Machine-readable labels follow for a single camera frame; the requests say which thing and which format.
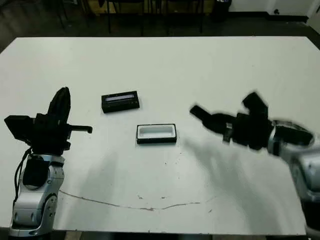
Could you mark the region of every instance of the gray floor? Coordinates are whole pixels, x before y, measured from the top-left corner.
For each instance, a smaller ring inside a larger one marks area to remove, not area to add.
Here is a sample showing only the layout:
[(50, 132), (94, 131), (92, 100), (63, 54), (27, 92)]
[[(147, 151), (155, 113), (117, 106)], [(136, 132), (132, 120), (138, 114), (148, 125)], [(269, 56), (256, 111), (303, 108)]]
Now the gray floor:
[[(68, 20), (62, 24), (54, 10), (45, 7), (44, 0), (14, 0), (0, 7), (0, 52), (16, 37), (140, 37), (140, 18), (133, 15), (112, 17), (112, 33), (108, 33), (105, 15), (85, 18), (78, 6), (66, 4)], [(221, 23), (212, 22), (209, 16), (203, 19), (203, 32), (199, 31), (199, 18), (188, 14), (176, 14), (169, 18), (169, 36), (306, 36), (320, 49), (320, 35), (303, 22), (270, 21), (264, 17), (232, 17)], [(162, 15), (147, 15), (144, 18), (145, 37), (166, 37), (165, 19)], [(7, 239), (6, 229), (0, 229), (0, 240)], [(65, 232), (54, 232), (52, 239), (63, 240)], [(147, 235), (118, 233), (116, 238), (158, 239), (161, 234)], [(166, 235), (165, 239), (181, 239)], [(84, 239), (109, 239), (95, 233), (82, 235)], [(214, 236), (215, 240), (265, 239), (264, 237)]]

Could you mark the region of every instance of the crack on table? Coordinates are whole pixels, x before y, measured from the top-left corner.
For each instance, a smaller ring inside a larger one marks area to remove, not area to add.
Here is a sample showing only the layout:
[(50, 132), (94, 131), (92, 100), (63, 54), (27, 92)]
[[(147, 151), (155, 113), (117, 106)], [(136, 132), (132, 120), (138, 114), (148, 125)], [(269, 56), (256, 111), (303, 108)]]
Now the crack on table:
[[(94, 203), (97, 203), (97, 204), (104, 204), (104, 205), (117, 207), (117, 208), (123, 208), (123, 209), (144, 210), (144, 211), (150, 211), (150, 212), (153, 212), (155, 210), (166, 210), (166, 209), (180, 207), (180, 206), (186, 206), (186, 205), (201, 204), (200, 201), (191, 201), (191, 202), (187, 202), (187, 203), (173, 204), (173, 205), (169, 205), (169, 206), (166, 206), (166, 207), (133, 207), (133, 206), (124, 206), (124, 205), (113, 204), (113, 203), (106, 202), (106, 201), (94, 200), (94, 199), (90, 199), (90, 198), (83, 197), (83, 196), (76, 196), (76, 195), (73, 195), (71, 193), (68, 193), (68, 192), (65, 192), (65, 191), (62, 191), (62, 190), (59, 190), (59, 192), (61, 192), (62, 194), (65, 194), (67, 196), (76, 198), (76, 199), (85, 200), (85, 201), (89, 201), (89, 202), (94, 202)], [(213, 196), (213, 197), (209, 198), (208, 200), (206, 200), (204, 203), (208, 203), (211, 200), (215, 199), (216, 197), (217, 196)]]

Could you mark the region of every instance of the rectangular box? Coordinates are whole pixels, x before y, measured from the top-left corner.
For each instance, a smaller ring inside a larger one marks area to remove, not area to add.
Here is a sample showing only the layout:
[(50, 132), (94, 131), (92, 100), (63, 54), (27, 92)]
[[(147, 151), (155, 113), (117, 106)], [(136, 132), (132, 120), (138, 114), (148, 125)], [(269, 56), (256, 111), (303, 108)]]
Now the rectangular box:
[(137, 144), (176, 143), (175, 124), (147, 124), (136, 126)]
[(104, 113), (138, 109), (140, 107), (137, 91), (127, 91), (101, 96)]

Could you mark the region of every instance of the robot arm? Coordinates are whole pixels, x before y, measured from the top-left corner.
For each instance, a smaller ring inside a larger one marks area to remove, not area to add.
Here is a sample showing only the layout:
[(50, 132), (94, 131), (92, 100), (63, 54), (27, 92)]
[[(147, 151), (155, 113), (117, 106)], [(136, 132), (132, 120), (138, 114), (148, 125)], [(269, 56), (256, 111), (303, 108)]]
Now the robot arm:
[(67, 140), (72, 131), (92, 133), (90, 126), (67, 124), (69, 112), (70, 93), (63, 87), (52, 99), (47, 114), (38, 113), (35, 118), (10, 115), (4, 120), (14, 138), (30, 146), (14, 176), (9, 239), (50, 239), (58, 191), (65, 177), (62, 154), (70, 149)]
[(268, 107), (253, 92), (243, 101), (248, 114), (209, 114), (195, 105), (190, 113), (209, 130), (223, 135), (223, 141), (262, 148), (282, 158), (289, 166), (306, 220), (307, 233), (320, 237), (320, 138), (289, 121), (269, 120)]

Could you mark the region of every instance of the black mount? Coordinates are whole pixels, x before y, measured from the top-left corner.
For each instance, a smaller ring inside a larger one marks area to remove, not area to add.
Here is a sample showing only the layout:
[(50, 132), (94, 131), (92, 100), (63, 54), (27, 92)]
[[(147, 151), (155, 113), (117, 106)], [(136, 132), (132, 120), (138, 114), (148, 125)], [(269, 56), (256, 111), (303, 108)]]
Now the black mount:
[(61, 156), (70, 149), (72, 131), (92, 133), (91, 126), (67, 124), (70, 112), (70, 92), (61, 88), (53, 97), (47, 114), (38, 113), (35, 118), (22, 115), (10, 115), (4, 122), (14, 138), (32, 147), (34, 154)]

